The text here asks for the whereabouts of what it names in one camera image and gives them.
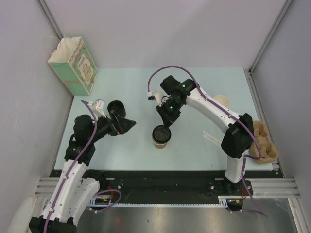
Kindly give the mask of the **brown paper coffee cup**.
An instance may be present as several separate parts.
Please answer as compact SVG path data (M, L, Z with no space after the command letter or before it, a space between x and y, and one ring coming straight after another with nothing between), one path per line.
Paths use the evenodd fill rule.
M158 149L163 149L166 147L167 143L162 143L162 144L159 144L159 143L154 143L155 147L158 148Z

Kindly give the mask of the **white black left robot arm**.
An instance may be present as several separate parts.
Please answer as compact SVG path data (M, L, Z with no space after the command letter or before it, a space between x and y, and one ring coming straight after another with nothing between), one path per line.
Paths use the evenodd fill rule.
M80 217L96 194L107 190L104 173L89 170L95 143L106 135L118 136L135 126L115 111L109 117L80 115L74 121L74 134L66 149L61 176L52 197L39 217L33 217L29 229L33 233L75 233Z

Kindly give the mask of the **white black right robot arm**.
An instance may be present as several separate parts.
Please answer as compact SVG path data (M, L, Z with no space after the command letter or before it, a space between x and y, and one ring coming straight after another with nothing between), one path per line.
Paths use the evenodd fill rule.
M156 110L165 128L180 117L181 107L187 105L210 119L224 133L221 142L221 148L227 155L224 189L230 195L237 194L242 188L243 156L250 149L254 137L252 117L225 108L191 79L181 83L168 76L160 87L160 91L149 92L148 98L157 101Z

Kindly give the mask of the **black plastic cup lid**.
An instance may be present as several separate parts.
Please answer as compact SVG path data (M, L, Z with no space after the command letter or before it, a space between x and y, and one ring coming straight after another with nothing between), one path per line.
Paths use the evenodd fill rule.
M172 136L171 130L165 128L164 125L156 126L152 131L152 139L159 144L164 144L170 141Z

